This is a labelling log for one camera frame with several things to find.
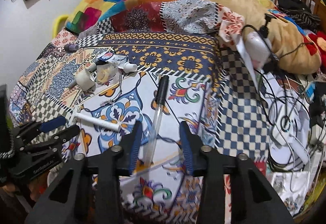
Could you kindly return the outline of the wooden chair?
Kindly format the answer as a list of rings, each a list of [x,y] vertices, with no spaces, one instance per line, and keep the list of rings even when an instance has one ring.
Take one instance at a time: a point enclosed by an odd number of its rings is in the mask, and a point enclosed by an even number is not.
[[[322,0],[302,0],[302,2],[310,8],[313,15],[325,21],[325,3]]]

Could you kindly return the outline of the clear tape roll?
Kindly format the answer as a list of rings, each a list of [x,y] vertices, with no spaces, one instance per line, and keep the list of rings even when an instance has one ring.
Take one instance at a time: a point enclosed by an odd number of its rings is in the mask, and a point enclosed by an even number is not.
[[[107,63],[97,66],[97,83],[101,85],[112,85],[119,82],[119,68],[116,64]]]

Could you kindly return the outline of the patchwork patterned bedsheet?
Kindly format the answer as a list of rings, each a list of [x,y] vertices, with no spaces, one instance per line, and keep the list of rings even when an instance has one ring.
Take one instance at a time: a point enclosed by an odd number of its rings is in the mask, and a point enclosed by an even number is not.
[[[45,54],[9,98],[26,223],[293,223],[255,162],[268,129],[240,34],[119,32]]]

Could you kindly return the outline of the white toothpaste tube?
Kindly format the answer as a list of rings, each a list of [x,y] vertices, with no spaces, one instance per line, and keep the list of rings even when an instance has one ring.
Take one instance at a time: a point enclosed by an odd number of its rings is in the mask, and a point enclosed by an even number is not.
[[[105,52],[97,57],[100,61],[105,63],[115,64],[120,70],[125,73],[136,72],[138,66],[129,61],[129,57],[126,55],[117,55],[113,52]]]

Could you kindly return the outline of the yellow hoop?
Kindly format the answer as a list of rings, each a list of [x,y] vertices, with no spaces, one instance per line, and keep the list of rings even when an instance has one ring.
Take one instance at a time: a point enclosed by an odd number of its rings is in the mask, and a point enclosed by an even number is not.
[[[68,14],[62,14],[55,18],[52,26],[52,38],[55,38],[57,34],[61,31],[62,27],[68,18]]]

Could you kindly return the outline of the black striped clothing pile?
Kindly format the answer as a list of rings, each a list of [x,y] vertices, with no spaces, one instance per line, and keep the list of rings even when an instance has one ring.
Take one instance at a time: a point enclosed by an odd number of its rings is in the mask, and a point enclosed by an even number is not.
[[[320,27],[320,18],[300,0],[277,0],[277,7],[302,29],[316,32]]]

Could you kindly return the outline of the white tape roll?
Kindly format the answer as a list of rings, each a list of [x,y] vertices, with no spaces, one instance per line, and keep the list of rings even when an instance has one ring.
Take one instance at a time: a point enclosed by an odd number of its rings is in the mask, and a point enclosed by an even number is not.
[[[86,68],[75,75],[75,81],[83,92],[88,91],[96,84],[95,79]]]

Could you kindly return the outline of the clear black-capped pen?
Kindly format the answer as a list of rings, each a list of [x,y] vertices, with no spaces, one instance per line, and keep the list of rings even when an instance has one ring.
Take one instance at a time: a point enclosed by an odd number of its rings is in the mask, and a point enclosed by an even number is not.
[[[161,120],[162,120],[162,114],[165,106],[166,101],[166,94],[169,87],[169,76],[164,75],[160,78],[159,81],[159,87],[157,90],[156,95],[156,108],[155,108],[155,114],[152,122],[152,127],[150,130],[150,136],[148,141],[148,146],[146,149],[146,153],[144,156],[144,165],[146,167],[150,167],[152,163],[152,159],[154,157],[155,148],[156,148],[156,141],[157,141],[157,135],[160,130]]]

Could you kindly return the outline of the white disposable razor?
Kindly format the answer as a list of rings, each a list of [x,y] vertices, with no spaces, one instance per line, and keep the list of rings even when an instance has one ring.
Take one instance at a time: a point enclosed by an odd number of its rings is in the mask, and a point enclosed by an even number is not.
[[[119,132],[120,131],[120,125],[119,124],[114,124],[112,122],[108,122],[102,119],[97,119],[95,117],[91,117],[85,114],[81,113],[81,107],[80,106],[75,106],[72,112],[72,115],[70,117],[70,119],[68,120],[68,125],[72,126],[75,125],[77,120],[82,120],[82,121],[86,121],[89,122],[93,125],[97,125],[100,127],[104,127],[108,130],[111,131],[115,131],[115,132]]]

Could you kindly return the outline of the purple cylinder bottle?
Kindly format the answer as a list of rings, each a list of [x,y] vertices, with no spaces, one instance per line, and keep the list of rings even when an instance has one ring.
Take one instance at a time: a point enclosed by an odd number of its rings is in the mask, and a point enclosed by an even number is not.
[[[66,52],[76,52],[79,48],[80,48],[79,45],[75,43],[69,43],[64,45],[64,50]]]

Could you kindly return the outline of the grey marker pen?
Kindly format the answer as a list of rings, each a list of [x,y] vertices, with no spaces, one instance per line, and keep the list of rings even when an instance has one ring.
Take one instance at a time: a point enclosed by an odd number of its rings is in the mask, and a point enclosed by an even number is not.
[[[72,89],[74,86],[79,86],[82,91],[87,91],[95,85],[95,79],[92,76],[92,73],[97,69],[95,63],[91,64],[88,68],[84,68],[82,71],[78,72],[75,75],[75,79],[71,81],[68,85],[69,89]]]

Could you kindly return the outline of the white pump lotion bottle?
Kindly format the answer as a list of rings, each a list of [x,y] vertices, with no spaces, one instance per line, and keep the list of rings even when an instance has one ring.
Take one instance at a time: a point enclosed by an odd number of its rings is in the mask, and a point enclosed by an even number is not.
[[[266,64],[272,64],[272,66],[267,66],[267,68],[270,67],[273,69],[273,64],[279,61],[277,56],[272,52],[272,44],[268,39],[268,24],[272,19],[275,19],[272,14],[265,13],[265,23],[258,30],[253,25],[249,24],[246,24],[242,29],[242,32],[244,32],[246,28],[252,29],[252,32],[247,35],[245,48],[256,70],[263,69]]]

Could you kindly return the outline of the red plush toy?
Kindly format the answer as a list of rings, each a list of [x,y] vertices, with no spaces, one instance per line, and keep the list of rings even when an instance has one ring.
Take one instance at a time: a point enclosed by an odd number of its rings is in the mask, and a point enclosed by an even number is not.
[[[320,54],[322,65],[325,66],[325,32],[304,30],[304,42],[311,55]]]

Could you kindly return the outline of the colourful fleece blanket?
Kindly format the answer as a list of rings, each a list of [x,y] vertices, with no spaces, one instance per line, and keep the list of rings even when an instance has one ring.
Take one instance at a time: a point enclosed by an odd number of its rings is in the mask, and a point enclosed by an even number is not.
[[[272,14],[268,39],[281,69],[294,74],[325,70],[320,54],[311,55],[304,42],[304,29],[281,12],[271,0],[82,0],[68,16],[66,28],[84,37],[123,31],[218,33],[225,41],[237,35],[247,38],[253,25],[265,23]]]

